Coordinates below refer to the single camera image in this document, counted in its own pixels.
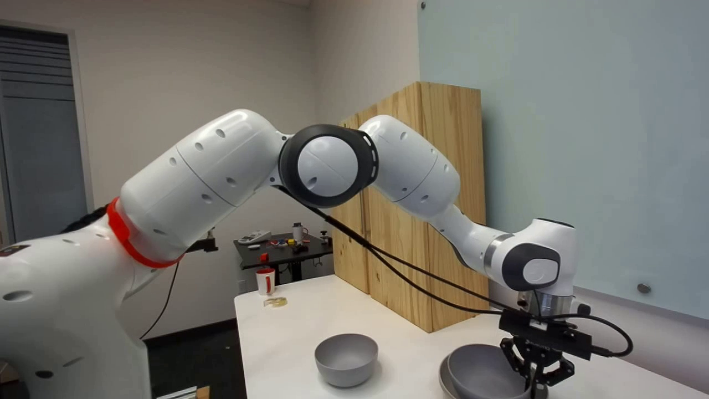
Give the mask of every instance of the dark gray bowl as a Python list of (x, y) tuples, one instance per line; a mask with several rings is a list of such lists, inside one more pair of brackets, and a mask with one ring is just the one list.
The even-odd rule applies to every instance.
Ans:
[(531, 387), (496, 346), (461, 346), (442, 361), (442, 385), (454, 399), (527, 399)]
[(316, 364), (329, 385), (356, 387), (376, 375), (378, 351), (367, 335), (336, 335), (316, 348)]

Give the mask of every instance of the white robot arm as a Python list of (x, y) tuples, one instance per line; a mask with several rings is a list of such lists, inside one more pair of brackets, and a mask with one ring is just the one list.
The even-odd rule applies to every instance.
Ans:
[(0, 252), (0, 358), (23, 372), (33, 399), (148, 399), (144, 343), (116, 317), (126, 294), (264, 187), (327, 208), (369, 184), (442, 231), (467, 266), (548, 297), (543, 314), (566, 310), (572, 226), (536, 219), (508, 234), (473, 223), (454, 207), (454, 166), (394, 118), (372, 118), (359, 130), (317, 125), (286, 134), (241, 108), (133, 174), (96, 223)]

